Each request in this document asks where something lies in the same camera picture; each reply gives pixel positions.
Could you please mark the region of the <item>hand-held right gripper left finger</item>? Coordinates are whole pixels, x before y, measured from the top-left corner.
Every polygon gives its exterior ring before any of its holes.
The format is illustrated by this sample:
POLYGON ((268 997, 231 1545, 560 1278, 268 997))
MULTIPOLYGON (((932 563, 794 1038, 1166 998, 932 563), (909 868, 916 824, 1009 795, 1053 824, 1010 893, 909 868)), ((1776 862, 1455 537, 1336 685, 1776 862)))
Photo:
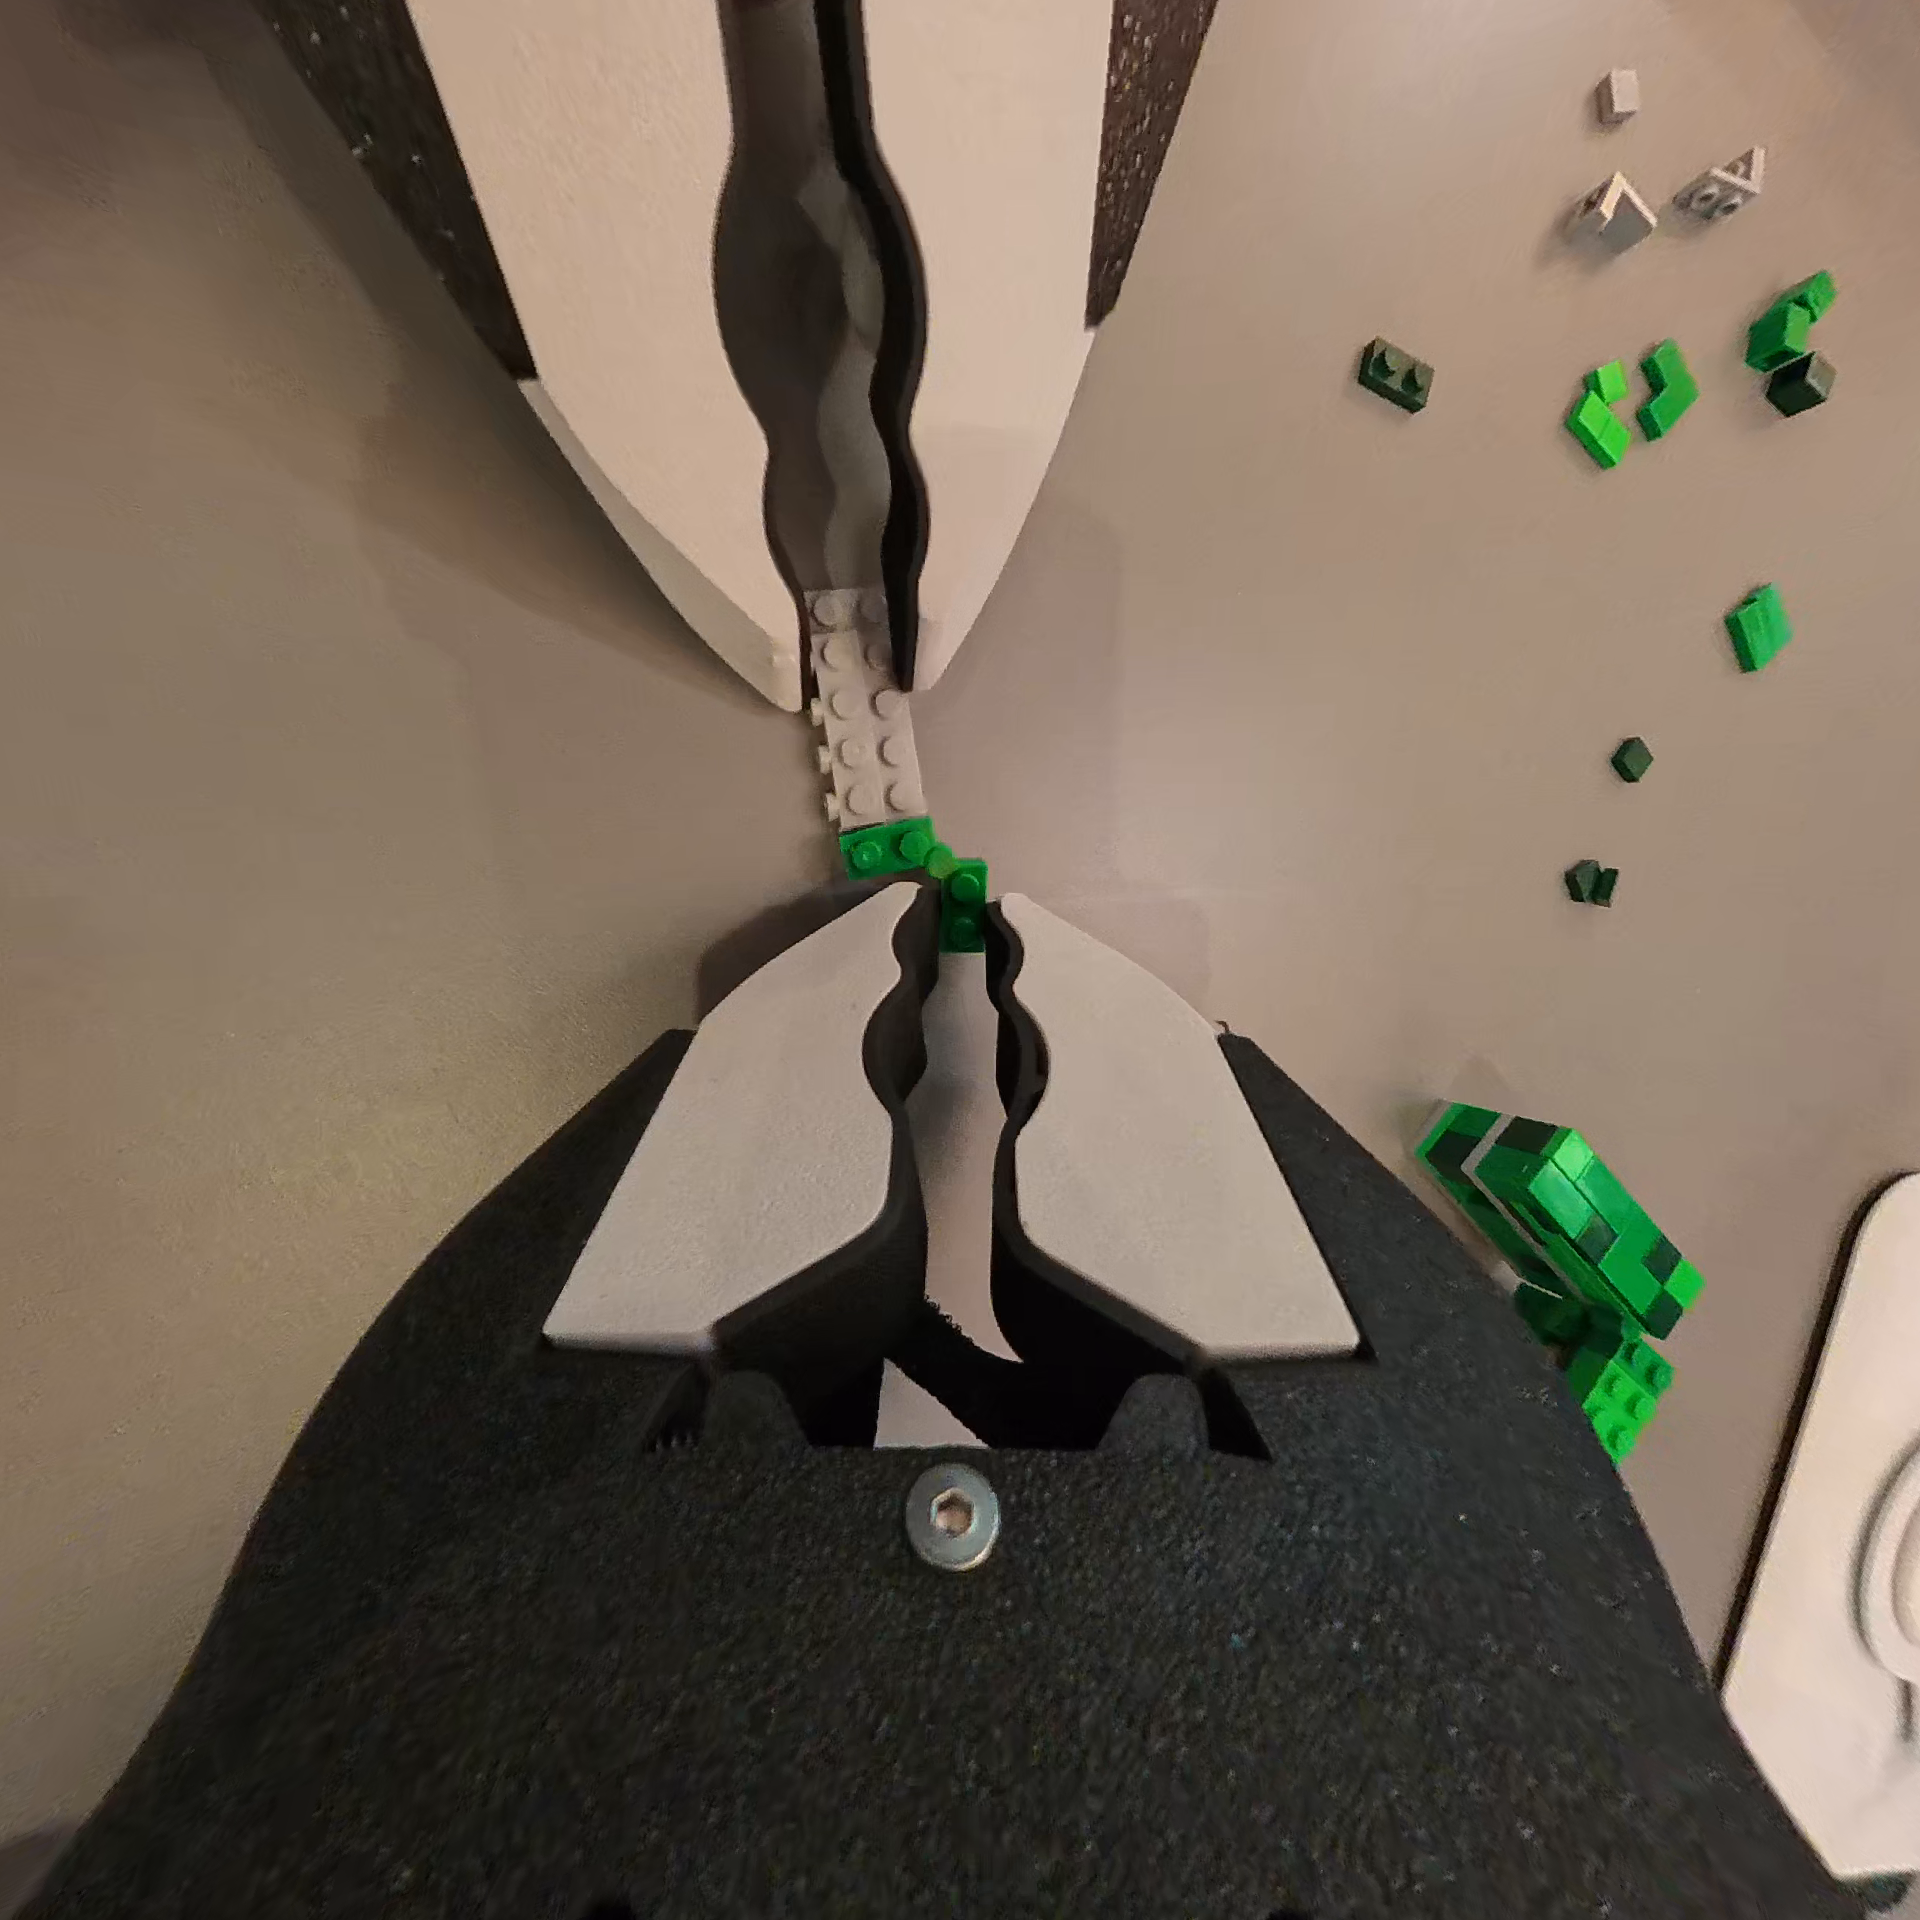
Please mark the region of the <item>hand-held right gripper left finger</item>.
POLYGON ((804 1430, 854 1407, 926 1298, 906 1101, 926 1062, 938 896, 893 881, 698 1027, 542 1336, 779 1382, 804 1430))

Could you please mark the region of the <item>green angled brick plate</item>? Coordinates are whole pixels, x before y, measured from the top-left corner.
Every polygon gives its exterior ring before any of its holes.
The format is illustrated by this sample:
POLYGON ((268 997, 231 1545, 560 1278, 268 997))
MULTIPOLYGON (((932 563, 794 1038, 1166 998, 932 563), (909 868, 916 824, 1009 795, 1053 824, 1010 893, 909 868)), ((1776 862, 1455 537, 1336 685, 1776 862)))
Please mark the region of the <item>green angled brick plate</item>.
POLYGON ((938 889, 943 952, 984 952, 990 865, 961 857, 926 815, 853 829, 839 836, 846 874, 860 878, 923 877, 938 889))

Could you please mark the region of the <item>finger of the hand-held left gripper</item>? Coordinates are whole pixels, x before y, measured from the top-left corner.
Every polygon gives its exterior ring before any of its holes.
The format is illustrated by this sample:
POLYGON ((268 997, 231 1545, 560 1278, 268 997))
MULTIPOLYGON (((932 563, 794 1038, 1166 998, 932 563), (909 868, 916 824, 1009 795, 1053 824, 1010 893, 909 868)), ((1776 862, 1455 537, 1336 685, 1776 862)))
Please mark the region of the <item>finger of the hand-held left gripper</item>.
POLYGON ((671 607, 804 706, 853 381, 814 4, 412 4, 535 372, 671 607))
POLYGON ((879 155, 925 278, 909 419, 928 502, 915 686, 957 658, 1078 394, 1109 3, 864 4, 879 155))

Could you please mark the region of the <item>green studded plate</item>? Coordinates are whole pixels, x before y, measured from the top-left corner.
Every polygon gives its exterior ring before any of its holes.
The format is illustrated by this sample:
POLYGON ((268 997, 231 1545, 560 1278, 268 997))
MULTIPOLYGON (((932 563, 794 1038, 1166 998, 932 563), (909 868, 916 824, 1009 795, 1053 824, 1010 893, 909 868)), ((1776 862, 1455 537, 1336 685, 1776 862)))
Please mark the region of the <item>green studded plate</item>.
POLYGON ((1633 1323, 1594 1311, 1560 1375, 1603 1453, 1620 1467, 1652 1424, 1674 1366, 1633 1323))

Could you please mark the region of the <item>grey desk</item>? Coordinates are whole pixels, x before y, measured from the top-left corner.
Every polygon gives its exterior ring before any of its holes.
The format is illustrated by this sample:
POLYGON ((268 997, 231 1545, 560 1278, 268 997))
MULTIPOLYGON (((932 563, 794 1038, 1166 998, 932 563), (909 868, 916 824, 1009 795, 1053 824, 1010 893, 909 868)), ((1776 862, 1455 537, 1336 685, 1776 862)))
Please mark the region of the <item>grey desk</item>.
MULTIPOLYGON (((1683 1242, 1628 1485, 1710 1661, 1840 1242, 1916 1167, 1916 4, 1221 4, 919 732, 1000 889, 1414 1192, 1430 1105, 1500 1101, 1683 1242), (1751 206, 1672 208, 1752 146, 1751 206), (1614 173, 1659 229, 1591 252, 1614 173), (1749 328, 1821 270, 1788 419, 1749 328), (1699 400, 1647 443, 1668 338, 1699 400), (1567 419, 1614 360, 1605 470, 1567 419)), ((392 1293, 804 925, 808 761, 246 4, 5 4, 7 1906, 392 1293)))

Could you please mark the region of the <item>green brick assembly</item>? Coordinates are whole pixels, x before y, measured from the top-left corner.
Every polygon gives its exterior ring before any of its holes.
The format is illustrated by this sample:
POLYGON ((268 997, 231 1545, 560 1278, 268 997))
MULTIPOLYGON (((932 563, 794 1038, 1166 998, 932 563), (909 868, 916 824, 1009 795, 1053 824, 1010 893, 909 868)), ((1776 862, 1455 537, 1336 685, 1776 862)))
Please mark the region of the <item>green brick assembly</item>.
POLYGON ((1693 1261, 1573 1127, 1451 1103, 1414 1154, 1524 1284, 1649 1339, 1674 1332, 1702 1294, 1693 1261))

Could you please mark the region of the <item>grey long brick plate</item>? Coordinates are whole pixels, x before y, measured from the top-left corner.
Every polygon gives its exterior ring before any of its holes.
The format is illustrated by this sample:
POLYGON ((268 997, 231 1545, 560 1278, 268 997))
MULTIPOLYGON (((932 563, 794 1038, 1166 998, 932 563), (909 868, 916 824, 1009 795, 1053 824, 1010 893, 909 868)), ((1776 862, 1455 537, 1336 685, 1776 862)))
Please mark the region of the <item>grey long brick plate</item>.
POLYGON ((804 588, 799 620, 799 714, 810 728, 829 829, 846 836, 925 816, 884 591, 804 588))

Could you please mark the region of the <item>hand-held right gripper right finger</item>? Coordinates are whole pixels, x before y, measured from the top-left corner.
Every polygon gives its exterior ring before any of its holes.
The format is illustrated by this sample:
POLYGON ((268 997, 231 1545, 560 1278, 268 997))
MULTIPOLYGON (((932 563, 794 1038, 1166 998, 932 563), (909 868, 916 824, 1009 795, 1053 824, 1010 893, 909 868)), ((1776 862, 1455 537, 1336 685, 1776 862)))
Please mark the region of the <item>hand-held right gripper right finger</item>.
POLYGON ((1363 1332, 1212 1020, 1036 901, 984 919, 1002 1131, 990 1300, 1038 1447, 1093 1449, 1146 1379, 1212 1451, 1262 1451, 1231 1368, 1353 1361, 1363 1332))

